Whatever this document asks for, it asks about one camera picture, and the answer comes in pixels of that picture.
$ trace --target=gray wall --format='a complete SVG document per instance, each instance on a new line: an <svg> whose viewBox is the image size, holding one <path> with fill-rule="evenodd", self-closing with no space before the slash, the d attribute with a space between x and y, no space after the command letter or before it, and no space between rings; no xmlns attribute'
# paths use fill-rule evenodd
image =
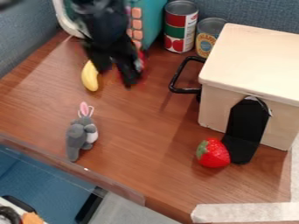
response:
<svg viewBox="0 0 299 224"><path fill-rule="evenodd" d="M57 31L51 0L23 0L0 12L0 78Z"/></svg>
<svg viewBox="0 0 299 224"><path fill-rule="evenodd" d="M199 17L299 33L299 0L191 0Z"/></svg>

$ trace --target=gray bunny toy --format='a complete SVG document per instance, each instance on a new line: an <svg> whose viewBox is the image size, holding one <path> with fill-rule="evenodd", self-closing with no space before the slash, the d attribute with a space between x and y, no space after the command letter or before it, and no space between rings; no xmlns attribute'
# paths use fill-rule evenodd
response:
<svg viewBox="0 0 299 224"><path fill-rule="evenodd" d="M66 132L66 154L71 162L78 160L80 150L91 150L99 137L91 119L93 112L94 107L82 102L78 111L79 118L71 122Z"/></svg>

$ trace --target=white box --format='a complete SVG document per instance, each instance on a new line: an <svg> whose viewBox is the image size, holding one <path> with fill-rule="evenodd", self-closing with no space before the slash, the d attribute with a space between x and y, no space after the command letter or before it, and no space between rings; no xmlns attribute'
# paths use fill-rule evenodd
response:
<svg viewBox="0 0 299 224"><path fill-rule="evenodd" d="M226 24L199 82L200 125L225 132L231 107L257 96L273 112L261 143L289 150L299 130L299 35Z"/></svg>

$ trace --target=can label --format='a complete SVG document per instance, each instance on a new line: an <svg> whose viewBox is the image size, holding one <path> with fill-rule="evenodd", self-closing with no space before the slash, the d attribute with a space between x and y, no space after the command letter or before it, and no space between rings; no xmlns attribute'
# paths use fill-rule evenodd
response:
<svg viewBox="0 0 299 224"><path fill-rule="evenodd" d="M196 38L196 51L198 55L206 59L214 47L218 36L203 32L199 33Z"/></svg>
<svg viewBox="0 0 299 224"><path fill-rule="evenodd" d="M165 48L175 53L190 51L194 46L197 21L197 12L188 16L176 16L166 13Z"/></svg>

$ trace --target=red and white can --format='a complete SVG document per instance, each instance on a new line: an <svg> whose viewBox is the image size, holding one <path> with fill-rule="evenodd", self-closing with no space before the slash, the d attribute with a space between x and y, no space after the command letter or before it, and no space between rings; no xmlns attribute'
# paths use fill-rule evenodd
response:
<svg viewBox="0 0 299 224"><path fill-rule="evenodd" d="M174 53L184 53L194 47L198 6L189 1L174 1L165 5L164 46Z"/></svg>

